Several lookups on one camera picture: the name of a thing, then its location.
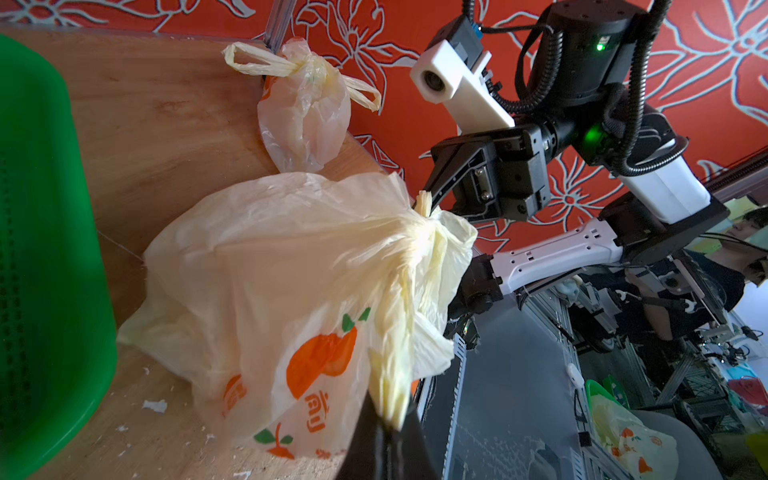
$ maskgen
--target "wooden board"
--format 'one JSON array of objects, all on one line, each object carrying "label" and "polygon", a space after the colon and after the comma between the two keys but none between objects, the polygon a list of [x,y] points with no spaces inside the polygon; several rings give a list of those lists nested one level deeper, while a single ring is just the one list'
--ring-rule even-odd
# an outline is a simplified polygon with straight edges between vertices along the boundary
[{"label": "wooden board", "polygon": [[[277,173],[257,120],[261,79],[224,64],[225,41],[0,28],[67,82],[115,318],[144,299],[141,253],[196,202]],[[320,173],[380,171],[347,135]],[[99,410],[34,478],[332,478],[339,459],[289,462],[208,436],[190,386],[154,360],[118,348]],[[142,409],[164,399],[165,414]]]}]

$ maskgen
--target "green plastic basket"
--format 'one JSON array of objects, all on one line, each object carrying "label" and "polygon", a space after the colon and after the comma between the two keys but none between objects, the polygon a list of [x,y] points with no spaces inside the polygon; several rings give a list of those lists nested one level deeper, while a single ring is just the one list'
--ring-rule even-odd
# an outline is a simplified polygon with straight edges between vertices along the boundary
[{"label": "green plastic basket", "polygon": [[610,393],[616,401],[621,404],[621,406],[627,410],[630,409],[627,393],[624,391],[624,387],[613,375],[609,375],[603,379],[603,387],[606,392]]},{"label": "green plastic basket", "polygon": [[25,478],[93,415],[115,324],[69,95],[0,35],[0,478]]},{"label": "green plastic basket", "polygon": [[608,391],[603,388],[603,386],[594,380],[587,380],[587,382],[584,384],[584,389],[587,391],[587,404],[589,405],[589,411],[592,411],[592,397],[593,396],[603,396],[606,399],[611,400],[616,405],[621,405],[619,402],[616,401],[613,395],[608,393]]}]

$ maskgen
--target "red floral wallpaper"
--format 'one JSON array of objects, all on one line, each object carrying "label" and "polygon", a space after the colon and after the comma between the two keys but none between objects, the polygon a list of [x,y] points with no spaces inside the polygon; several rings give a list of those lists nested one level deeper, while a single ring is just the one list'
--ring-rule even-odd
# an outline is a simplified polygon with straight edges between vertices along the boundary
[{"label": "red floral wallpaper", "polygon": [[[548,0],[478,0],[484,25],[533,22]],[[650,1],[634,0],[648,8]],[[258,38],[267,0],[0,0],[7,22]],[[349,131],[412,194],[425,183],[429,148],[456,135],[443,107],[423,101],[409,68],[437,30],[460,12],[460,1],[299,0],[291,31],[309,40],[343,73],[383,95],[382,109],[353,104]],[[494,79],[514,97],[514,65],[524,34],[486,35]],[[654,46],[648,101],[690,137],[685,158],[706,180],[768,144],[768,0],[675,0]],[[528,223],[479,225],[478,248],[510,250],[562,233],[596,215],[621,184],[587,167],[573,150],[549,165],[552,202]]]}]

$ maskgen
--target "yellow plastic bag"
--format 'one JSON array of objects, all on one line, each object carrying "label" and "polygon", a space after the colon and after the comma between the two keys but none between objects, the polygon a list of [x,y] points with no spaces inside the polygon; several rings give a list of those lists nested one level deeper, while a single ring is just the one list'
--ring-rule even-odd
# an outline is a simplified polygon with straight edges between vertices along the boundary
[{"label": "yellow plastic bag", "polygon": [[677,442],[603,396],[591,400],[592,419],[600,443],[625,469],[641,480],[674,480]]},{"label": "yellow plastic bag", "polygon": [[[263,63],[236,63],[237,51]],[[259,127],[277,169],[316,172],[339,154],[349,126],[349,99],[378,111],[381,94],[364,81],[340,74],[312,53],[303,38],[286,42],[281,53],[283,57],[239,41],[223,51],[235,70],[270,76],[258,106]],[[371,93],[373,101],[361,91]]]},{"label": "yellow plastic bag", "polygon": [[367,389],[400,429],[411,381],[453,358],[442,334],[477,236],[431,202],[412,209],[396,174],[212,194],[147,248],[147,299],[118,341],[188,379],[206,425],[241,445],[340,453]]}]

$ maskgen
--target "plastic bag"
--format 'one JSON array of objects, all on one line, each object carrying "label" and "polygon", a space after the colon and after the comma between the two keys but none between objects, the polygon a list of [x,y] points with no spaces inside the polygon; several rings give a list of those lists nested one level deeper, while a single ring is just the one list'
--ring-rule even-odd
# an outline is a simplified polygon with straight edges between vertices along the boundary
[{"label": "plastic bag", "polygon": [[[237,51],[265,63],[238,64]],[[286,42],[281,53],[285,58],[239,41],[223,51],[224,60],[235,70],[270,75],[258,106],[259,127],[277,169],[316,172],[339,154],[349,126],[350,97],[378,111],[381,94],[364,81],[340,74],[312,53],[303,38]],[[361,91],[373,94],[374,100]]]},{"label": "plastic bag", "polygon": [[396,174],[212,194],[147,248],[147,299],[118,341],[188,379],[206,425],[241,445],[340,453],[366,389],[399,429],[412,380],[454,356],[442,334],[477,236],[430,210]]},{"label": "plastic bag", "polygon": [[603,396],[593,396],[590,410],[600,443],[635,478],[674,480],[677,442],[651,430],[629,410]]}]

